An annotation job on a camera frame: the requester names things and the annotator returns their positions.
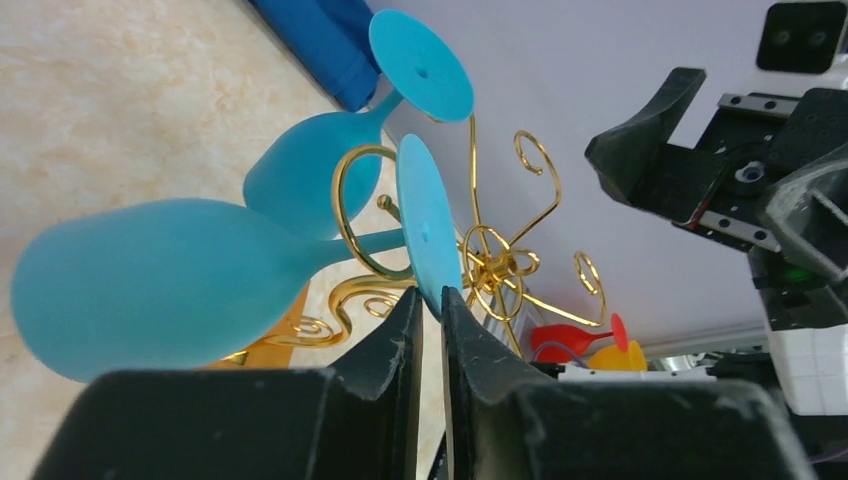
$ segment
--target dark blue towel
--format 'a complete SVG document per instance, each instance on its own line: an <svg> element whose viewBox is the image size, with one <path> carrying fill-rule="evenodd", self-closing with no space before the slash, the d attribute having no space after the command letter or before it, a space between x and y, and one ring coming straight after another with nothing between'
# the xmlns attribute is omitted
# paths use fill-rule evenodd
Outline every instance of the dark blue towel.
<svg viewBox="0 0 848 480"><path fill-rule="evenodd" d="M368 103L380 71L368 43L373 14L363 0L249 1L342 108Z"/></svg>

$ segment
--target blue disc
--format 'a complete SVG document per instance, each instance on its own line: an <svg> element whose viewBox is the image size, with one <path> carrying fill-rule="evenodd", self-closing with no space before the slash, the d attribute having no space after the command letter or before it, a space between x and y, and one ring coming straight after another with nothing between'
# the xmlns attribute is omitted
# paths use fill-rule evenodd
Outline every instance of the blue disc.
<svg viewBox="0 0 848 480"><path fill-rule="evenodd" d="M368 38L380 69L412 106L442 122L471 115L471 81L456 55L427 26L397 10L381 10L371 19Z"/></svg>
<svg viewBox="0 0 848 480"><path fill-rule="evenodd" d="M430 150L415 135L400 142L396 180L409 262L427 306L440 318L442 287L461 292L462 272L442 177Z"/></svg>

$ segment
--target marbled surface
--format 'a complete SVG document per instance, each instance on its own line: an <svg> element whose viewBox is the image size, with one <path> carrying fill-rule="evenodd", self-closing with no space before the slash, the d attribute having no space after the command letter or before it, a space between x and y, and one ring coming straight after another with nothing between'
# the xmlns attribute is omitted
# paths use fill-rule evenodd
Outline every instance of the marbled surface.
<svg viewBox="0 0 848 480"><path fill-rule="evenodd" d="M286 128L333 105L241 0L30 0L0 6L0 478L28 477L82 386L25 349L6 288L17 256L62 219L199 196L241 202L241 180ZM387 167L378 193L392 192ZM394 227L373 205L359 232ZM405 265L402 251L380 257ZM354 262L312 281L305 313L364 273ZM297 350L325 365L378 322L352 310L351 341ZM419 477L444 428L437 325L425 327Z"/></svg>

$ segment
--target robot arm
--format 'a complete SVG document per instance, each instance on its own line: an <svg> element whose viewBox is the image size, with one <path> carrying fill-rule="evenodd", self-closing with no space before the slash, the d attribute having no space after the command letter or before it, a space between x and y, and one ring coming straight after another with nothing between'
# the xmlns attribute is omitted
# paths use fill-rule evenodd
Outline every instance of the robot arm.
<svg viewBox="0 0 848 480"><path fill-rule="evenodd" d="M667 142L706 74L677 68L586 149L613 200L748 254L799 415L848 415L846 25L846 2L777 3L758 73L718 99L695 148Z"/></svg>

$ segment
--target gray surface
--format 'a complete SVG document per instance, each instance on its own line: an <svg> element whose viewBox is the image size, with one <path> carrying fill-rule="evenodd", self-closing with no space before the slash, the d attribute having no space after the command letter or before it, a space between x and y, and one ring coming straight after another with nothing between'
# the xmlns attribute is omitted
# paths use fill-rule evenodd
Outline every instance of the gray surface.
<svg viewBox="0 0 848 480"><path fill-rule="evenodd" d="M534 293L576 313L595 314L595 299L572 270L571 256L582 249L603 275L611 311L621 313L631 335L649 350L724 341L734 332L758 334L764 314L744 256L615 204L601 191L583 151L592 136L635 114L677 66L708 73L672 137L694 145L723 94L749 93L737 92L737 86L754 72L771 1L368 3L418 17L468 69L477 96L484 222L509 236L552 199L549 178L534 177L516 159L516 130L533 132L553 156L563 204L523 242L542 258L541 269L528 279ZM414 132L424 139L439 164L454 219L461 230L468 228L467 125L435 125L404 104L387 129L394 138Z"/></svg>

